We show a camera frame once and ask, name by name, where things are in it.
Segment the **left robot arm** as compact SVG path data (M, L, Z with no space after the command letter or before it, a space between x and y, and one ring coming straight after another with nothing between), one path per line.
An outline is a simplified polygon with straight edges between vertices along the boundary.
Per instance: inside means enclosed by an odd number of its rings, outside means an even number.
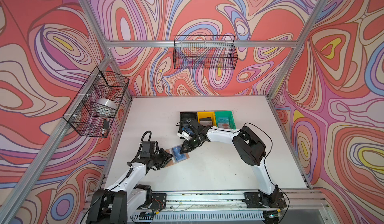
M144 132L135 157L127 162L127 171L112 185L94 193L81 224L127 224L138 209L150 218L165 209L167 195L157 197L151 186L139 183L149 171L159 171L173 158L151 137L151 131Z

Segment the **tan leather card holder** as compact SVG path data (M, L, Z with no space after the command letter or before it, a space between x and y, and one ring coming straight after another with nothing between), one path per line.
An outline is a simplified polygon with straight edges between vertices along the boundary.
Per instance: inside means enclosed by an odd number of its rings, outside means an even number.
M182 145L178 145L166 150L167 153L173 155L172 159L166 164L165 166L166 168L176 165L190 158L188 153L181 154L180 153L181 149L182 149Z

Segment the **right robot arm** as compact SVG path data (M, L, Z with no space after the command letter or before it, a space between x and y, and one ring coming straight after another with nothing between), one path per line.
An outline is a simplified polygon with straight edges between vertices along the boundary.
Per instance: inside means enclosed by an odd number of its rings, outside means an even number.
M266 158L265 143L253 130L244 125L241 129L224 129L212 125L203 126L197 120L181 121L177 136L184 139L180 153L190 153L205 142L219 142L233 145L244 163L251 166L258 181L259 189L255 198L246 201L249 208L287 207L284 192L274 184L270 177Z

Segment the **blue VIP credit card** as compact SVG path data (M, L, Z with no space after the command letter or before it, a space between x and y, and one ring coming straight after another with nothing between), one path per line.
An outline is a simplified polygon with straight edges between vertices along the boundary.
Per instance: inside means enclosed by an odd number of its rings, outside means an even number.
M180 154L180 148L181 146L176 146L172 148L172 153L176 163L184 161L188 158L186 154Z

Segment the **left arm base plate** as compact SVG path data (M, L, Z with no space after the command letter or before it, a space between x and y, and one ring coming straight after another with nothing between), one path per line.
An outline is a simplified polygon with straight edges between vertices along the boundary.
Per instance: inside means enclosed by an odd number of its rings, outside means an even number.
M145 210L150 212L161 211L166 208L167 194L166 193L154 193L150 198L147 198L146 202L138 207L138 210Z

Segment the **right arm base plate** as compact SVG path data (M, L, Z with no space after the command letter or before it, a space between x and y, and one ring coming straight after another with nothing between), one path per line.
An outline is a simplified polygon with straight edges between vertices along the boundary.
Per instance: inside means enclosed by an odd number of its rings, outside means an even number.
M245 192L242 200L247 208L270 208L283 209L287 207L283 192L272 193L271 195L262 192Z

